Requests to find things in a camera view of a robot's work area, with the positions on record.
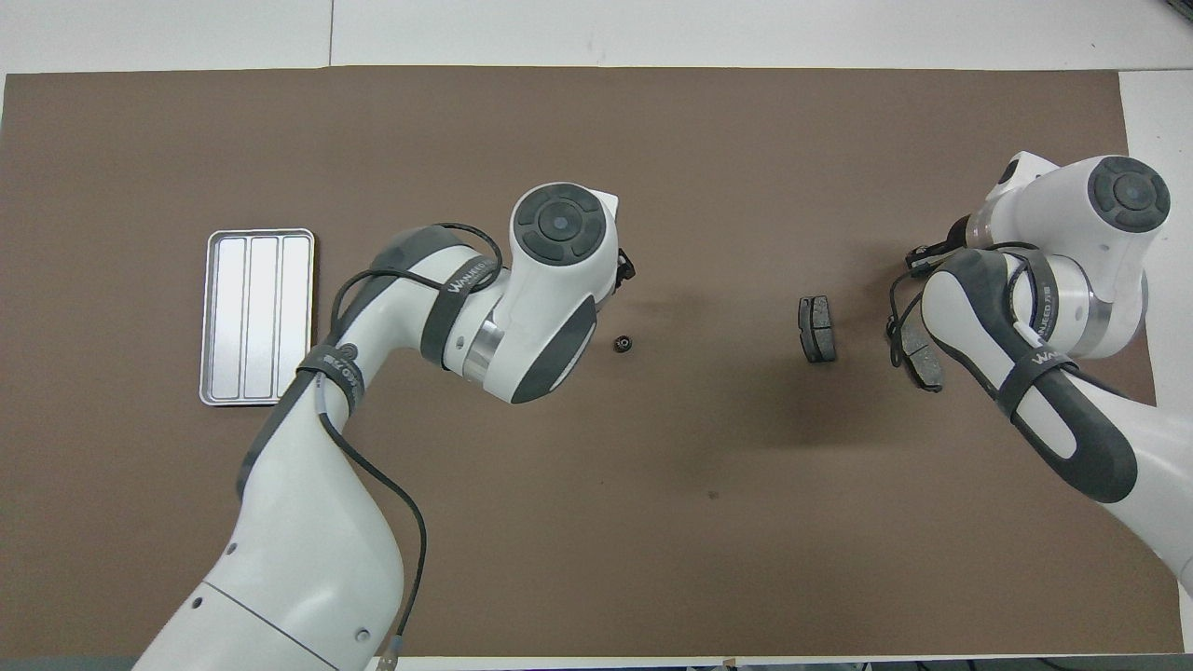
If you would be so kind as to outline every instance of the white robotic arm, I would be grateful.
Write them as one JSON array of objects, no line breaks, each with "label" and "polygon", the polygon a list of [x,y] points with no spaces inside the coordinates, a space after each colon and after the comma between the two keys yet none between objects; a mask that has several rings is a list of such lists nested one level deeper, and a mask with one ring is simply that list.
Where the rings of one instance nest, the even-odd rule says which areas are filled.
[{"label": "white robotic arm", "polygon": [[953,253],[928,278],[922,313],[1044,461],[1193,590],[1193,423],[1069,359],[1109,356],[1135,334],[1143,254],[1168,208],[1163,180],[1133,159],[1057,168],[1021,153],[966,232],[970,246],[1012,245]]},{"label": "white robotic arm", "polygon": [[377,256],[253,442],[224,553],[136,669],[364,669],[398,610],[402,562],[333,432],[395,349],[508,402],[554,390],[614,290],[617,204],[575,184],[531,190],[508,271],[443,226]]}]

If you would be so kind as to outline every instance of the brown mat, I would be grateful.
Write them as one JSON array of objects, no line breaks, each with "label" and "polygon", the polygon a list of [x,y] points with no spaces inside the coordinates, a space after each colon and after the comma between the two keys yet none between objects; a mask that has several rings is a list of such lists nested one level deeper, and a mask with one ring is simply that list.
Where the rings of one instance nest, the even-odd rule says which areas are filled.
[{"label": "brown mat", "polygon": [[[560,179],[622,197],[639,269],[568,383],[508,407],[403,352],[348,425],[429,523],[409,654],[1180,650],[1148,548],[959,367],[917,392],[882,337],[902,254],[1014,152],[1125,152],[1113,73],[49,74],[5,99],[0,654],[138,653],[231,533],[268,411],[197,395],[212,230],[314,230],[322,332],[395,232],[505,241]],[[799,351],[811,294],[834,364]],[[1151,399],[1146,362],[1087,368]]]}]

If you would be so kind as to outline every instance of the white tile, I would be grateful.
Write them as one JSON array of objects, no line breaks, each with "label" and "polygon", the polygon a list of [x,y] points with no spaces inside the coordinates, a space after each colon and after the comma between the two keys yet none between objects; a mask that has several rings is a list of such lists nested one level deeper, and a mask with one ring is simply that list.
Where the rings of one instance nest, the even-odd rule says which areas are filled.
[{"label": "white tile", "polygon": [[1193,67],[1160,0],[336,0],[334,64]]},{"label": "white tile", "polygon": [[8,73],[326,66],[332,0],[0,0]]},{"label": "white tile", "polygon": [[[1193,417],[1193,70],[1119,75],[1131,155],[1154,167],[1172,192],[1172,214],[1152,242],[1148,272],[1148,346],[1156,404]],[[1181,595],[1185,650],[1193,652],[1193,602]]]}]

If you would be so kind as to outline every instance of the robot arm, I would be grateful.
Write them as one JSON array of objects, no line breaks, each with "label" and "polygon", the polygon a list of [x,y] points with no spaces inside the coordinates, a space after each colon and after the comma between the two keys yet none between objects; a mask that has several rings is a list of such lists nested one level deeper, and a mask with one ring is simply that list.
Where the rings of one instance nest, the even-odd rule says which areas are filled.
[{"label": "robot arm", "polygon": [[[1005,186],[1016,162],[1031,176]],[[1016,156],[968,235],[1040,250],[954,253],[925,287],[925,326],[1062,479],[1193,589],[1193,424],[1117,395],[1068,356],[1112,355],[1135,333],[1142,257],[1167,215],[1167,189],[1123,156],[1044,164]]]},{"label": "robot arm", "polygon": [[507,402],[554,390],[614,289],[616,215],[608,193],[531,190],[508,271],[440,226],[395,239],[253,442],[229,544],[136,667],[364,669],[401,602],[401,555],[321,413],[341,430],[395,349]]}]

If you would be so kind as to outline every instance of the metal tray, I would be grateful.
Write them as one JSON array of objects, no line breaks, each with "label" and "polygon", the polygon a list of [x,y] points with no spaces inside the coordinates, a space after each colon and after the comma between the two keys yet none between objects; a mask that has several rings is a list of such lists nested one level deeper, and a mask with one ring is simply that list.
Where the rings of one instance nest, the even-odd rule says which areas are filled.
[{"label": "metal tray", "polygon": [[199,398],[272,405],[311,346],[315,236],[305,228],[217,230],[208,239]]}]

